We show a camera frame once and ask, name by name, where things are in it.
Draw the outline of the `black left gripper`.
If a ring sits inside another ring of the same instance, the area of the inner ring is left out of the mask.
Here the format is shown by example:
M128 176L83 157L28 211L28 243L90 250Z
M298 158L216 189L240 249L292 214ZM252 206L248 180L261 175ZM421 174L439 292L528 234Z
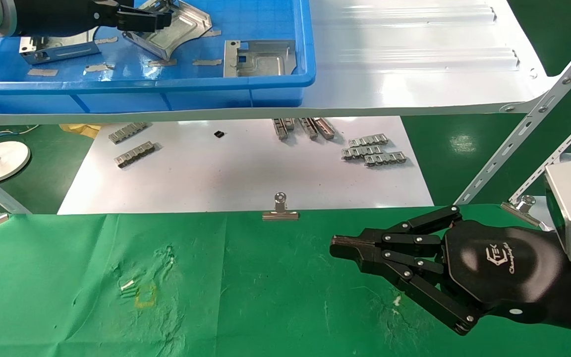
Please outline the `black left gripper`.
M134 0L16 0L16 37L68 37L100 26L117 13L117 28L157 31L171 25L172 12L136 9Z

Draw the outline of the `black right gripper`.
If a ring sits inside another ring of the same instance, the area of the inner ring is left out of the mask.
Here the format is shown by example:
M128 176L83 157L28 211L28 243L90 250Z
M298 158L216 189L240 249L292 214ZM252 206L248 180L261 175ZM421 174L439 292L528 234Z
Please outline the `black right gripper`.
M548 319L549 299L566 264L558 239L535 229L461 219L460 208L452 205L387 229L364 228L356 237L336 235L330 254L354 261L361 273L385 278L458 335L467 335L482 314ZM476 309L429 282L425 270L408 262L411 256L394 252L436 250L443 244L436 233L447 228L443 238L449 276L473 298Z

